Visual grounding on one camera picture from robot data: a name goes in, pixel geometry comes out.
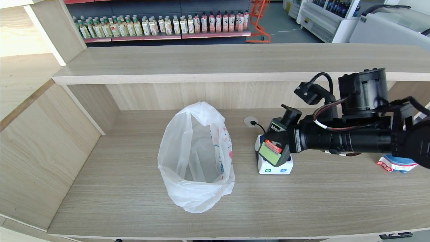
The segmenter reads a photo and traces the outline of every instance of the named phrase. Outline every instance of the blue and white package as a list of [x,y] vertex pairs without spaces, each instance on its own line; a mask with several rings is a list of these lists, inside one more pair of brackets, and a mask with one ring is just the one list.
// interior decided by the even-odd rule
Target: blue and white package
[[376,164],[388,172],[400,171],[400,173],[406,173],[418,165],[412,159],[396,157],[391,154],[383,155]]

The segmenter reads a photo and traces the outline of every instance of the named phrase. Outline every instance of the white display cooler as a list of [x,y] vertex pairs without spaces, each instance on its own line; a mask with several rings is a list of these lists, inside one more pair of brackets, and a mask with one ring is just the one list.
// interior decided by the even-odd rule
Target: white display cooler
[[301,24],[325,43],[347,43],[361,13],[399,0],[303,0],[297,16]]
[[383,5],[368,9],[361,16],[350,43],[416,45],[430,51],[430,16],[409,6]]

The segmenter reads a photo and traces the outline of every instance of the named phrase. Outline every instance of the white device base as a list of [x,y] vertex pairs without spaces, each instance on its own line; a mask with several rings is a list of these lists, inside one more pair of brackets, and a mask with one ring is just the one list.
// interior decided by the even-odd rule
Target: white device base
[[290,161],[285,162],[283,165],[279,167],[272,166],[269,162],[265,161],[261,155],[258,153],[258,149],[261,145],[261,136],[257,137],[257,141],[255,142],[255,154],[258,159],[258,173],[265,175],[288,175],[293,169],[293,159],[291,157]]

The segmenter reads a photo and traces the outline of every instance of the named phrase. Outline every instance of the gray floor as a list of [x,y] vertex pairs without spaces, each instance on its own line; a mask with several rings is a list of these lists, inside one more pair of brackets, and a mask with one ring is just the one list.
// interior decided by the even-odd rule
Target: gray floor
[[[272,36],[271,43],[322,43],[322,41],[288,16],[282,9],[282,2],[272,2],[267,7],[259,24]],[[260,40],[260,36],[248,37],[249,40]]]

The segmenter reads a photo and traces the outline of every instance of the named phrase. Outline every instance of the power cord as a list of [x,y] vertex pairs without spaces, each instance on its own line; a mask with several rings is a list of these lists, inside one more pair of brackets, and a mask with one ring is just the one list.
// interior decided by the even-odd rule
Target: power cord
[[250,124],[251,124],[252,126],[255,126],[255,125],[260,126],[260,128],[263,130],[263,132],[264,132],[264,133],[266,133],[266,130],[264,130],[263,126],[261,126],[260,124],[258,124],[258,123],[257,123],[257,122],[255,122],[254,120],[252,120],[252,121],[250,122]]

